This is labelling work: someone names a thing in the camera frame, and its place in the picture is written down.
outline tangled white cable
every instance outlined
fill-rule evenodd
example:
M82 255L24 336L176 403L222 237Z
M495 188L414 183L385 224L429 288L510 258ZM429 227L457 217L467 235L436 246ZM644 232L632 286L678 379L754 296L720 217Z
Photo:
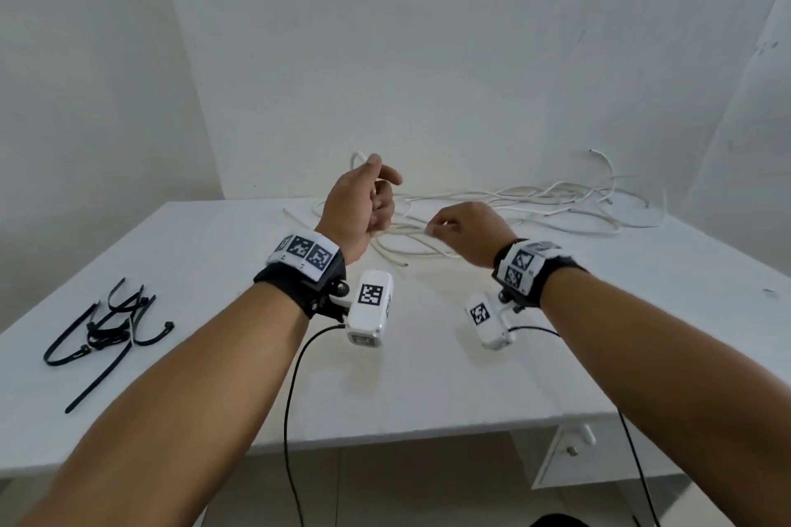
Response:
M667 193L665 188L662 188L662 213L658 221L648 224L638 224L633 222L623 221L616 218L612 213L608 212L604 207L605 204L612 205L612 197L618 192L633 196L650 207L648 200L634 192L617 188L615 182L618 179L625 177L638 177L635 175L616 175L612 162L607 154L600 152L594 148L589 150L590 153L599 156L604 162L607 163L610 170L610 176L603 185L589 186L579 184L576 182L556 182L548 188L537 188L536 186L520 185L512 188L498 190L496 192L488 192L486 190L458 190L455 192L442 192L439 194L432 194L429 196L414 196L411 194L395 194L394 198L396 203L405 203L407 210L399 212L396 207L396 213L393 215L390 227L383 232L377 233L371 241L371 246L376 252L388 262L394 264L396 267L408 267L409 263L400 261L396 258L399 257L447 257L458 258L459 256L449 250L440 248L436 241L433 241L425 234L426 221L419 219L411 214L412 205L418 201L445 201L449 203L459 203L465 201L481 201L488 204L492 208L496 208L499 212L507 211L515 215L523 215L518 217L505 217L505 220L512 226L521 225L525 222L537 223L541 226L548 227L552 230L562 231L565 233L575 233L577 235L588 236L614 236L620 232L622 227L632 228L647 228L658 227L665 221L667 215ZM355 169L358 163L365 162L367 157L359 151L355 151L351 155L351 169ZM321 217L321 207L324 201L320 201L313 206L313 214ZM557 207L552 210L538 210L535 208L525 208L524 204L533 205L547 205ZM300 219L295 217L283 209L292 219L306 226ZM548 222L546 219L563 213L575 213L578 215L588 215L594 217L601 222L607 224L608 228L604 231L591 231L591 230L577 230L570 227L556 225ZM383 236L405 236L415 240L420 245L428 250L414 251L414 250L401 250L393 248L382 242Z

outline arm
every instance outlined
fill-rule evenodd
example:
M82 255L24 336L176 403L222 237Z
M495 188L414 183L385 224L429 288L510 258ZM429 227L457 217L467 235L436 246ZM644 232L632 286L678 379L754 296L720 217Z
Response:
M390 223L379 177L401 182L377 155L343 175L316 228L347 263ZM20 526L191 525L250 447L307 328L291 298L253 285L104 411Z
M491 208L440 211L426 232L493 267L516 235ZM635 296L573 268L541 310L612 401L737 525L791 516L791 389L756 362Z

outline person's left arm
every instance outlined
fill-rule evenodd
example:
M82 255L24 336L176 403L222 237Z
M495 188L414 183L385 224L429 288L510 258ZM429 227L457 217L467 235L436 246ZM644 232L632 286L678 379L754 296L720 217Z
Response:
M316 231L347 263L389 225L390 182L400 174L374 154L330 192ZM250 287L102 413L20 527L191 525L252 444L307 328L279 289Z

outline drawer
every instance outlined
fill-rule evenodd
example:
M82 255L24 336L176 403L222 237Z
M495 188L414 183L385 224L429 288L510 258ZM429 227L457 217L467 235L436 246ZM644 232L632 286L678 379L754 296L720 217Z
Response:
M627 425L646 477L682 472L637 427L629 421ZM543 470L537 476L534 487L621 481L639 477L618 415L560 427L553 443L554 448L550 450L549 458L545 459Z

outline desk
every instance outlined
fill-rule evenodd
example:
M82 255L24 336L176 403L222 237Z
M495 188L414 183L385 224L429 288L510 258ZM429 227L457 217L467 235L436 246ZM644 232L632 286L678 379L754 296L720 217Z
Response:
M313 202L167 203L2 333L0 476L59 466L94 419L140 373L250 285L282 234L296 226L282 208L310 222L315 221ZM592 273L731 344L791 383L788 277L669 217L660 228L626 230L614 238L538 226L520 234L563 245ZM472 289L494 289L488 272L448 260L415 261L397 269L369 250L350 267L350 281L369 268L389 271L395 281L384 345L355 347L340 332L311 345L293 398L294 448L554 429L614 416L612 403L559 338L521 332L501 353L481 348L462 304ZM66 405L118 349L61 367L45 365L42 354L124 276L130 293L145 283L157 294L141 324L141 337L158 332L165 321L176 323L176 329L155 346L133 349L65 415ZM768 295L764 288L774 293ZM540 312L527 312L531 315L525 321L546 324ZM318 317L309 333L328 324ZM62 349L76 349L83 337L84 331ZM254 451L282 445L283 390L255 438Z

